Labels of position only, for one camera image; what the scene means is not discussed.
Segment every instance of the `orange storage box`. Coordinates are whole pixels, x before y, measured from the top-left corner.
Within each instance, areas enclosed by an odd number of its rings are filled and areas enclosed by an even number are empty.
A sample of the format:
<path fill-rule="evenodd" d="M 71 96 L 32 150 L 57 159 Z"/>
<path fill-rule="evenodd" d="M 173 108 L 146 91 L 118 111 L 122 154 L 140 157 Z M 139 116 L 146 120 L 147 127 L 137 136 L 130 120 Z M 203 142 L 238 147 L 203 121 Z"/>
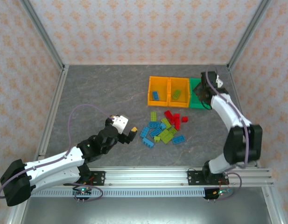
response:
<path fill-rule="evenodd" d="M 189 78 L 175 78 L 170 79 L 170 97 L 169 106 L 188 108 L 190 105 L 190 79 Z M 173 99 L 176 90 L 181 93 L 178 99 Z"/>
<path fill-rule="evenodd" d="M 153 100 L 152 92 L 157 91 L 158 101 Z M 148 106 L 168 106 L 170 98 L 170 80 L 168 77 L 150 76 Z"/>

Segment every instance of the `blue lego brick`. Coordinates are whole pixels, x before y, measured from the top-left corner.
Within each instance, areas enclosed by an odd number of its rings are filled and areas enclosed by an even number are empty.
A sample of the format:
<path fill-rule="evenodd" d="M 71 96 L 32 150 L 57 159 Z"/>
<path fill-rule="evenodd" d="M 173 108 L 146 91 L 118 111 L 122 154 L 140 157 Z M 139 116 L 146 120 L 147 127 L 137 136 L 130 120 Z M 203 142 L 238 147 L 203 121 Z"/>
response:
<path fill-rule="evenodd" d="M 159 100 L 157 91 L 152 92 L 152 95 L 153 95 L 153 100 L 154 101 L 158 101 Z"/>
<path fill-rule="evenodd" d="M 157 121 L 151 121 L 151 122 L 149 122 L 149 125 L 148 125 L 148 127 L 150 127 L 150 128 L 157 128 L 160 126 L 161 126 L 160 122 L 157 122 Z"/>
<path fill-rule="evenodd" d="M 167 128 L 166 124 L 165 123 L 161 123 L 161 129 L 164 130 L 166 128 Z"/>
<path fill-rule="evenodd" d="M 148 146 L 149 148 L 152 148 L 154 146 L 154 143 L 146 138 L 143 138 L 143 143 Z"/>
<path fill-rule="evenodd" d="M 144 127 L 142 132 L 140 133 L 140 137 L 145 138 L 149 132 L 150 128 Z"/>
<path fill-rule="evenodd" d="M 154 129 L 152 132 L 150 132 L 150 135 L 151 135 L 152 138 L 154 138 L 154 136 L 157 136 L 161 132 L 162 132 L 161 128 L 158 127 L 157 129 Z"/>
<path fill-rule="evenodd" d="M 180 136 L 172 138 L 172 141 L 173 141 L 173 144 L 179 144 L 181 142 L 184 142 L 185 138 L 183 135 L 180 135 Z"/>

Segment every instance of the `wall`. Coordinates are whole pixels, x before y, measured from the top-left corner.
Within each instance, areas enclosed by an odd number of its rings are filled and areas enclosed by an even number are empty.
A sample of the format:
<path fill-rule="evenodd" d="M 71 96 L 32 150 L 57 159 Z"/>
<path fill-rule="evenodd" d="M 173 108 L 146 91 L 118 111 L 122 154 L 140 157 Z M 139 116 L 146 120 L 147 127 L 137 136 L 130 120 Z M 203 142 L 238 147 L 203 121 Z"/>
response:
<path fill-rule="evenodd" d="M 33 159 L 59 72 L 19 0 L 0 1 L 0 177 Z M 0 200 L 0 223 L 9 212 Z"/>
<path fill-rule="evenodd" d="M 288 1 L 273 0 L 232 70 L 245 115 L 263 128 L 261 164 L 273 169 L 288 214 Z"/>
<path fill-rule="evenodd" d="M 31 0 L 67 64 L 227 64 L 261 0 Z"/>

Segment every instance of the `gray surface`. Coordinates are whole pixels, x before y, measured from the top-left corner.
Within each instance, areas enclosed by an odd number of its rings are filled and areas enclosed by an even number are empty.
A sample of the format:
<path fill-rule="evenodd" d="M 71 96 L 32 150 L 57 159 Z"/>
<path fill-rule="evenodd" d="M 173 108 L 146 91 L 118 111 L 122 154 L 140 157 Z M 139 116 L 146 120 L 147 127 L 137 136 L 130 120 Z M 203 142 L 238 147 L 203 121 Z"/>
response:
<path fill-rule="evenodd" d="M 22 224 L 270 224 L 261 188 L 226 201 L 203 198 L 30 198 Z"/>
<path fill-rule="evenodd" d="M 118 143 L 93 166 L 202 166 L 205 161 L 223 151 L 227 129 L 218 114 L 212 110 L 180 109 L 147 106 L 149 76 L 200 77 L 206 66 L 198 65 L 81 65 L 70 66 L 65 81 L 56 119 L 49 140 L 46 157 L 67 150 L 67 119 L 79 104 L 94 104 L 109 114 L 124 114 L 130 118 L 138 134 L 134 141 Z M 226 66 L 218 66 L 218 74 L 235 102 L 235 94 Z M 178 134 L 186 142 L 173 145 L 156 143 L 153 149 L 145 146 L 140 132 L 150 121 L 150 112 L 156 111 L 158 120 L 166 110 L 188 116 Z M 92 108 L 76 111 L 71 122 L 73 143 L 97 134 L 104 128 L 106 117 Z"/>

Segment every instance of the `purple cable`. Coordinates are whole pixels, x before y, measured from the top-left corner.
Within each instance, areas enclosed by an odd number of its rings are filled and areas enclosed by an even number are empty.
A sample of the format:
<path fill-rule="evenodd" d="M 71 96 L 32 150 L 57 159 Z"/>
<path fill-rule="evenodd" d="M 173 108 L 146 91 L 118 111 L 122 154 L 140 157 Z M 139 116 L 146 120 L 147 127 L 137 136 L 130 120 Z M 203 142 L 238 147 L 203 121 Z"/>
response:
<path fill-rule="evenodd" d="M 238 190 L 233 191 L 232 194 L 231 194 L 230 196 L 228 196 L 228 197 L 218 198 L 218 199 L 215 199 L 215 201 L 223 201 L 223 200 L 229 199 L 229 198 L 231 198 L 231 197 L 234 197 L 234 195 L 236 195 L 236 194 L 240 191 L 241 186 L 242 186 L 241 176 L 240 176 L 238 173 L 234 173 L 234 172 L 227 173 L 227 175 L 229 175 L 229 174 L 234 174 L 234 175 L 238 176 L 238 178 L 239 178 L 239 187 L 238 187 Z"/>
<path fill-rule="evenodd" d="M 95 197 L 95 198 L 92 198 L 92 199 L 87 199 L 87 200 L 83 200 L 83 202 L 92 202 L 92 201 L 96 201 L 100 198 L 102 198 L 103 196 L 103 191 L 102 189 L 98 188 L 98 187 L 95 187 L 95 186 L 91 186 L 91 185 L 85 185 L 85 184 L 80 184 L 80 183 L 70 183 L 71 185 L 75 185 L 75 186 L 81 186 L 81 187 L 88 187 L 88 188 L 94 188 L 94 189 L 97 189 L 101 192 L 101 195 L 98 196 L 98 197 Z M 75 194 L 74 194 L 74 199 L 78 201 L 77 199 L 77 193 L 81 192 L 81 190 L 77 191 Z"/>
<path fill-rule="evenodd" d="M 223 99 L 233 110 L 234 112 L 236 113 L 237 117 L 239 118 L 239 120 L 241 121 L 242 125 L 243 125 L 243 129 L 245 131 L 245 135 L 246 135 L 246 155 L 245 155 L 245 164 L 243 166 L 241 165 L 237 165 L 238 167 L 242 168 L 242 169 L 245 169 L 247 167 L 247 162 L 248 162 L 248 151 L 249 151 L 249 138 L 248 138 L 248 131 L 247 131 L 247 127 L 246 127 L 246 124 L 244 123 L 243 119 L 241 118 L 241 115 L 238 113 L 237 109 L 225 98 L 223 97 L 214 87 L 213 85 L 211 84 L 209 78 L 208 78 L 208 69 L 209 69 L 210 65 L 207 67 L 206 69 L 206 80 L 207 80 L 207 83 L 208 85 L 212 88 L 212 90 L 221 98 Z"/>
<path fill-rule="evenodd" d="M 82 107 L 82 106 L 89 106 L 89 107 L 92 107 L 92 108 L 95 108 L 97 110 L 99 110 L 100 112 L 102 112 L 105 116 L 107 116 L 108 118 L 110 119 L 113 119 L 112 117 L 108 116 L 103 110 L 101 110 L 99 107 L 97 106 L 94 106 L 94 105 L 91 105 L 91 104 L 81 104 L 81 105 L 78 105 L 77 107 L 75 107 L 70 116 L 69 116 L 69 119 L 68 119 L 68 123 L 67 123 L 67 131 L 68 131 L 68 137 L 69 137 L 69 149 L 67 150 L 66 154 L 63 155 L 62 157 L 60 157 L 59 159 L 56 159 L 54 161 L 51 161 L 51 162 L 47 162 L 47 163 L 44 163 L 44 164 L 41 164 L 41 165 L 37 165 L 37 166 L 34 166 L 34 167 L 30 167 L 28 169 L 25 169 L 17 174 L 15 174 L 14 176 L 12 176 L 10 179 L 8 179 L 1 187 L 0 187 L 0 193 L 2 192 L 2 190 L 6 187 L 7 184 L 9 184 L 12 180 L 14 180 L 16 177 L 30 171 L 30 170 L 34 170 L 34 169 L 37 169 L 37 168 L 40 168 L 40 167 L 44 167 L 44 166 L 48 166 L 48 165 L 51 165 L 51 164 L 54 164 L 56 162 L 59 162 L 61 161 L 62 159 L 66 158 L 66 156 L 68 156 L 68 154 L 70 153 L 71 151 L 71 132 L 70 132 L 70 122 L 71 122 L 71 118 L 72 118 L 72 115 L 73 113 L 75 112 L 75 110 L 77 110 L 79 107 Z M 6 198 L 5 196 L 1 196 L 0 195 L 0 199 L 4 199 Z"/>

